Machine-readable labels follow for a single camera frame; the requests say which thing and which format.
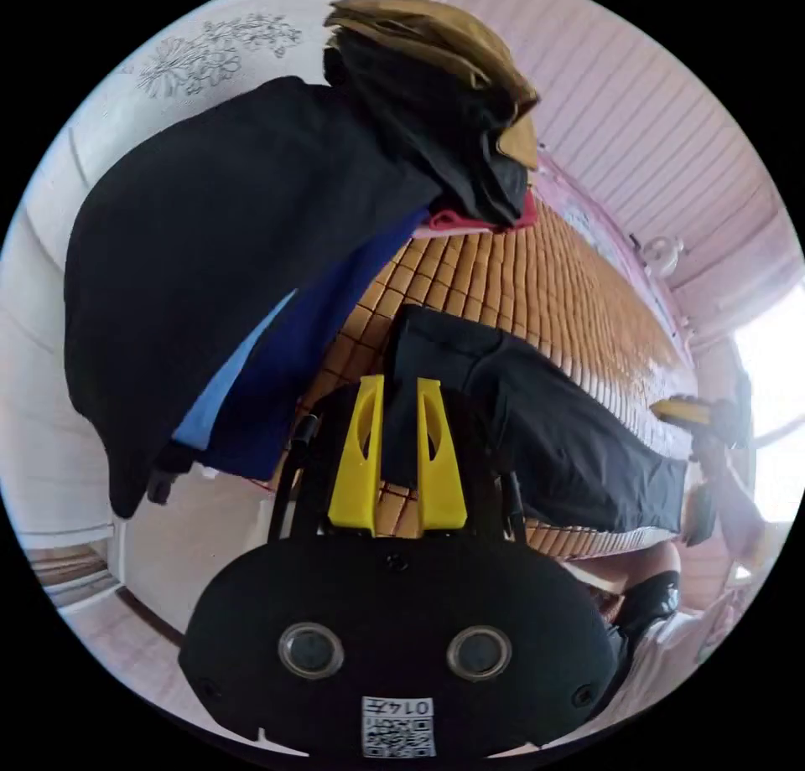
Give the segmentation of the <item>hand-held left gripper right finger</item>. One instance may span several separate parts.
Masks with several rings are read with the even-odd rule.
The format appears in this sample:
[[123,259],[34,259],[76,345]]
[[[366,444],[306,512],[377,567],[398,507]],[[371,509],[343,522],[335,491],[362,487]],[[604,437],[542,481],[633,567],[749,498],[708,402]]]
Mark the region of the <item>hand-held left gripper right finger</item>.
[[467,509],[440,383],[416,385],[418,531],[421,536],[462,530]]

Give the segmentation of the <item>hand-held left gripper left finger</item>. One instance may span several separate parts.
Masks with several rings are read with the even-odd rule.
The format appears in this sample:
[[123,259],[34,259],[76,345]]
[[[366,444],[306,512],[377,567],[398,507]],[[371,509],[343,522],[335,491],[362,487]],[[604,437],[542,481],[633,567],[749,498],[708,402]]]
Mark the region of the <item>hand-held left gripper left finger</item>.
[[356,388],[327,512],[336,529],[377,534],[382,418],[383,376],[365,375]]

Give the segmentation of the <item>person's right hand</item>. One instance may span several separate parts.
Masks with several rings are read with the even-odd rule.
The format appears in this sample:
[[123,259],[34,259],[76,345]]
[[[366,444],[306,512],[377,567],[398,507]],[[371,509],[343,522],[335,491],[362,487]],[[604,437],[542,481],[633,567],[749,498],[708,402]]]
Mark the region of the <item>person's right hand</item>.
[[699,465],[706,484],[726,485],[734,480],[729,450],[721,442],[694,444],[692,460]]

